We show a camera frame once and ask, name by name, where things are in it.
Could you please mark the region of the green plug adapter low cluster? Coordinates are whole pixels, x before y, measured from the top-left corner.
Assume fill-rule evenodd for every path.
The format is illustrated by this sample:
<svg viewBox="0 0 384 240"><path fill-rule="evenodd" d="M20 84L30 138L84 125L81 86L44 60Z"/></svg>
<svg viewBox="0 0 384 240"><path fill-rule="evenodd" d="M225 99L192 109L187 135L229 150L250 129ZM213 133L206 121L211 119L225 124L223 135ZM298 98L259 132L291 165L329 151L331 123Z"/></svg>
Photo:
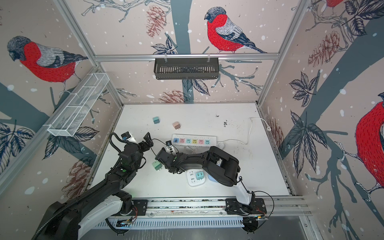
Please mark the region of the green plug adapter low cluster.
<svg viewBox="0 0 384 240"><path fill-rule="evenodd" d="M159 161L154 161L154 162L152 163L152 166L154 167L154 169L155 169L156 171L158 171L158 170L162 169L163 164L162 164L161 162L159 162Z"/></svg>

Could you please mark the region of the white multicolour power strip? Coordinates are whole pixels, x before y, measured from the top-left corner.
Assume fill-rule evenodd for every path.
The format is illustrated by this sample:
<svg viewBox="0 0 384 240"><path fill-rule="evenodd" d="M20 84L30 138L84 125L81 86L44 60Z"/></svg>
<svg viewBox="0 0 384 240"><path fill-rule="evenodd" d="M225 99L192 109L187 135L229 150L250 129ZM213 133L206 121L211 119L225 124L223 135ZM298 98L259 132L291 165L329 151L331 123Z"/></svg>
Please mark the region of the white multicolour power strip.
<svg viewBox="0 0 384 240"><path fill-rule="evenodd" d="M172 145L188 146L193 148L217 146L217 137L202 135L180 135L173 134L171 138Z"/></svg>

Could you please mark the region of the pink plug adapter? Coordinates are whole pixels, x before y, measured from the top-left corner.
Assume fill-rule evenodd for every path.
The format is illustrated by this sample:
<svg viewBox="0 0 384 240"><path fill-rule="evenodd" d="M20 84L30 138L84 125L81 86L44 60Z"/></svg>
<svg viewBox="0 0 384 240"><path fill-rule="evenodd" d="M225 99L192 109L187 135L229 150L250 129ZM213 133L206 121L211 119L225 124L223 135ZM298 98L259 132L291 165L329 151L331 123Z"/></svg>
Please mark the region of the pink plug adapter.
<svg viewBox="0 0 384 240"><path fill-rule="evenodd" d="M178 129L181 128L181 124L179 122L174 122L173 123L173 127L174 127L175 130L178 130Z"/></svg>

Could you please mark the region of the white square socket cube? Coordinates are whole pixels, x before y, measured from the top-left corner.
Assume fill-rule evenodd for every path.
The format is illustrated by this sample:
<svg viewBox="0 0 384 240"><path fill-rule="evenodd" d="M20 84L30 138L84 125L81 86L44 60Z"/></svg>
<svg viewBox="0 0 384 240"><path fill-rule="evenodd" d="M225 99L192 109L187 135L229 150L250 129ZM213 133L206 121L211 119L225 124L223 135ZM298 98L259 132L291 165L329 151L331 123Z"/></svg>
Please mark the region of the white square socket cube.
<svg viewBox="0 0 384 240"><path fill-rule="evenodd" d="M200 171L203 171L203 170L187 170L186 171L187 181L190 187L197 187L205 183L206 181L205 173L204 173L205 178L203 180L200 180L200 181L196 180L196 173Z"/></svg>

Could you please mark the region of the teal plug adapter cluster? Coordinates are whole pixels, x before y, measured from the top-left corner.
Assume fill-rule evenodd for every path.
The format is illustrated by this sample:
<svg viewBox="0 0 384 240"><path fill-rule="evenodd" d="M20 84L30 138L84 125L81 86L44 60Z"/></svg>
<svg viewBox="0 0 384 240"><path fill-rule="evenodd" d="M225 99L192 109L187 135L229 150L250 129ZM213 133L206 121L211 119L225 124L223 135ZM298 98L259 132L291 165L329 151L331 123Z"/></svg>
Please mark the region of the teal plug adapter cluster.
<svg viewBox="0 0 384 240"><path fill-rule="evenodd" d="M203 180L204 178L205 178L205 175L203 171L196 173L196 180L200 181L200 180Z"/></svg>

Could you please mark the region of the blue square socket cube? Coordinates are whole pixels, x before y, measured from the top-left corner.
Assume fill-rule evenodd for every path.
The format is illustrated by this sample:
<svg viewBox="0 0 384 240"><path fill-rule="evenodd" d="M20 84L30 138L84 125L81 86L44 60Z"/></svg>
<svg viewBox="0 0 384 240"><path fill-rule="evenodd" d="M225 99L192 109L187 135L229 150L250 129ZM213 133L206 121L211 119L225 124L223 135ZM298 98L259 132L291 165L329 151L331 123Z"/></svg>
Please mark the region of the blue square socket cube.
<svg viewBox="0 0 384 240"><path fill-rule="evenodd" d="M217 183L217 181L216 181L211 175L208 175L208 179L209 179L210 181L212 181L212 182Z"/></svg>

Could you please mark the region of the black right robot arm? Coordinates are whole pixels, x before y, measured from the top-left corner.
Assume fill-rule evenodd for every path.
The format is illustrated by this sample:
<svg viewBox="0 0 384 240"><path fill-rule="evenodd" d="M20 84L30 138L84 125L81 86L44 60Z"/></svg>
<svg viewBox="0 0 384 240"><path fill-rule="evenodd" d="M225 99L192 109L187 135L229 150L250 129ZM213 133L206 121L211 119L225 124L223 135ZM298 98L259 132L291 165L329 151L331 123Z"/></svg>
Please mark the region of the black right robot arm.
<svg viewBox="0 0 384 240"><path fill-rule="evenodd" d="M181 174L187 170L204 170L219 184L232 188L236 201L233 206L226 207L228 214L241 216L251 214L253 210L251 203L254 197L246 190L239 176L241 171L239 160L227 152L215 146L199 154L173 155L161 149L155 159L172 174Z"/></svg>

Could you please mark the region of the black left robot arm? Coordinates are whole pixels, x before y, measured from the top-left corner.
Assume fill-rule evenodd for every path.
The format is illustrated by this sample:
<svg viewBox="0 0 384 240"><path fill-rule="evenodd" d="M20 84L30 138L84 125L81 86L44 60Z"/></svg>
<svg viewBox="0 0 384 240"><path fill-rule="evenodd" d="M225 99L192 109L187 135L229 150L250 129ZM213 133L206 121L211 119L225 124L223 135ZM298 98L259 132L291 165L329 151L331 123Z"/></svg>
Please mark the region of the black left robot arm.
<svg viewBox="0 0 384 240"><path fill-rule="evenodd" d="M139 144L130 142L128 135L129 133L126 132L121 139L118 138L120 142L126 144L122 152L112 142L112 137L117 135L110 134L110 144L119 152L116 164L106 173L105 179L93 188L63 204L59 202L52 204L33 235L33 240L58 240L64 237L77 240L80 236L79 230L82 228L80 222L86 214L94 210L107 197L121 192L132 181L137 171L143 167L141 161L144 158L144 152L153 146L153 141L150 133L147 133L144 141Z"/></svg>

